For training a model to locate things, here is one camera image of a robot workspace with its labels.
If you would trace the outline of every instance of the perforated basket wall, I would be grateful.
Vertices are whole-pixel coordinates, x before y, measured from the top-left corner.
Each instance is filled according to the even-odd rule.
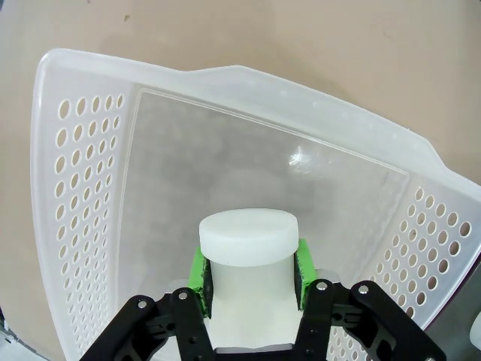
[[[425,139],[248,68],[53,50],[38,68],[31,160],[42,277],[69,360],[128,297],[187,275],[198,221],[216,211],[292,212],[315,266],[348,287],[376,281],[421,327],[480,251],[481,190]],[[333,328],[328,359],[368,357]]]

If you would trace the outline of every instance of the beige floor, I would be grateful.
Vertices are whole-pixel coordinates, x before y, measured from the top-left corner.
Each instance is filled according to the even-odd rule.
[[[68,47],[178,69],[241,64],[345,99],[429,139],[481,184],[477,0],[5,0],[0,12],[0,305],[53,359],[62,351],[38,266],[29,189],[32,86]]]

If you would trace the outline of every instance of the green gripper pad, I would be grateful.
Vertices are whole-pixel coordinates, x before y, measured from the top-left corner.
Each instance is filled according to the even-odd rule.
[[[187,287],[197,294],[204,317],[210,318],[213,298],[212,272],[210,261],[204,257],[200,247],[195,250]]]
[[[304,310],[306,305],[307,288],[316,279],[317,273],[307,242],[305,239],[299,239],[299,247],[294,254],[294,286],[300,311]]]

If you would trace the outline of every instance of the floor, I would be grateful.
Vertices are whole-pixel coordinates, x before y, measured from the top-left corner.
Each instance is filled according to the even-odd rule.
[[[32,87],[48,50],[181,70],[239,64],[266,71],[412,129],[453,171],[481,184],[479,34],[477,0],[5,0],[0,305],[11,327],[42,354],[63,359],[38,265],[29,188]]]

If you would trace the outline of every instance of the black bracket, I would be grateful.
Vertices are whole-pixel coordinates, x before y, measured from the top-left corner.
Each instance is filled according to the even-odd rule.
[[[159,301],[132,297],[82,361],[144,361],[177,337],[188,361],[325,360],[331,326],[342,326],[373,361],[446,361],[443,351],[371,281],[351,290],[328,280],[314,281],[294,344],[261,350],[213,350],[195,292],[180,288]]]

